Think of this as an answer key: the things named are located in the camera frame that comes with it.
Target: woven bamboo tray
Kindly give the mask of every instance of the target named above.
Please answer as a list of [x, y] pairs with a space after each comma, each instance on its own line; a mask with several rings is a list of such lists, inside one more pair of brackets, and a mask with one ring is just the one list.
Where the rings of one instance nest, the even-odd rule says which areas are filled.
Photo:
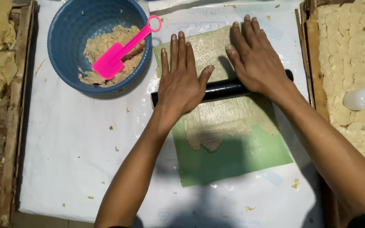
[[[326, 94], [323, 90], [323, 73], [320, 71], [319, 62], [319, 27], [317, 7], [330, 4], [353, 3], [354, 0], [304, 0], [300, 4], [301, 23], [298, 24], [298, 31], [301, 41], [302, 56], [304, 59], [305, 71], [309, 92], [311, 93], [312, 106], [316, 111], [329, 122], [329, 114], [326, 107]], [[350, 221], [349, 218], [337, 200], [332, 190], [320, 177], [320, 188], [322, 193], [322, 206], [325, 227], [328, 228], [345, 228]]]
[[0, 106], [0, 225], [8, 227], [14, 210], [19, 145], [23, 112], [23, 94], [31, 42], [34, 0], [14, 0], [10, 19], [15, 22], [17, 43], [14, 47], [18, 66]]

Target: white tablecloth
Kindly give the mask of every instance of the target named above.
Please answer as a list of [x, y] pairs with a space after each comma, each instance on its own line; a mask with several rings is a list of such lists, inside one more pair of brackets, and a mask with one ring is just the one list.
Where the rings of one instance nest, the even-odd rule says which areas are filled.
[[[158, 83], [155, 57], [151, 55], [144, 72], [116, 97], [80, 93], [58, 77], [47, 52], [49, 25], [62, 2], [38, 2], [41, 7], [34, 70], [46, 61], [33, 78], [19, 210], [94, 221], [111, 179], [153, 111], [150, 93], [157, 90]], [[147, 3], [139, 3], [148, 13]], [[170, 35], [179, 30], [187, 36], [203, 33], [240, 22], [249, 13], [257, 16], [285, 68], [292, 70], [295, 84], [308, 99], [294, 13], [299, 0], [246, 1], [236, 4], [236, 8], [225, 4], [162, 15], [163, 28], [153, 34], [153, 45], [169, 42]], [[296, 163], [207, 186], [182, 188], [169, 134], [138, 219], [145, 227], [322, 227], [317, 171], [289, 122], [275, 109]], [[300, 179], [297, 189], [291, 188], [295, 178]], [[246, 206], [256, 209], [246, 212]]]

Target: rolling pin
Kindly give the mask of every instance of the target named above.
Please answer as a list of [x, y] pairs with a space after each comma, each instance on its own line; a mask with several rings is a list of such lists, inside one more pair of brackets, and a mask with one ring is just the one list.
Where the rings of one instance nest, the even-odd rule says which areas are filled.
[[[294, 81], [292, 72], [288, 69], [285, 70], [287, 77]], [[209, 101], [219, 101], [227, 98], [245, 96], [252, 93], [247, 90], [246, 87], [239, 81], [238, 78], [226, 79], [221, 81], [213, 81], [206, 84], [205, 96], [201, 103]], [[151, 94], [153, 108], [157, 105], [159, 97], [157, 92]]]

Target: forearm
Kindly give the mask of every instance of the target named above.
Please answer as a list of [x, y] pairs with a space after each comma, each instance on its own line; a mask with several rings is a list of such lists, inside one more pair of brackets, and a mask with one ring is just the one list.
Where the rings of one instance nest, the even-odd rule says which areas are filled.
[[131, 226], [147, 193], [160, 149], [172, 124], [165, 124], [166, 113], [155, 109], [107, 190], [99, 208], [95, 228]]
[[365, 158], [291, 86], [276, 97], [277, 105], [297, 128], [319, 173], [349, 212], [365, 213]]

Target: blue bowl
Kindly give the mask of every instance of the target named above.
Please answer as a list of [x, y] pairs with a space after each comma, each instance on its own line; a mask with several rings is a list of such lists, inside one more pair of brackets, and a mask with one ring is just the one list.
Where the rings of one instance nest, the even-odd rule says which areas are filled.
[[135, 25], [142, 29], [147, 24], [147, 16], [135, 0], [67, 1], [54, 16], [48, 34], [50, 62], [60, 78], [78, 91], [95, 94], [117, 91], [134, 80], [149, 58], [151, 35], [146, 37], [146, 46], [139, 65], [125, 80], [102, 88], [85, 84], [78, 79], [78, 66], [84, 71], [92, 71], [91, 63], [83, 54], [87, 39], [111, 33], [112, 28], [119, 24], [125, 28]]

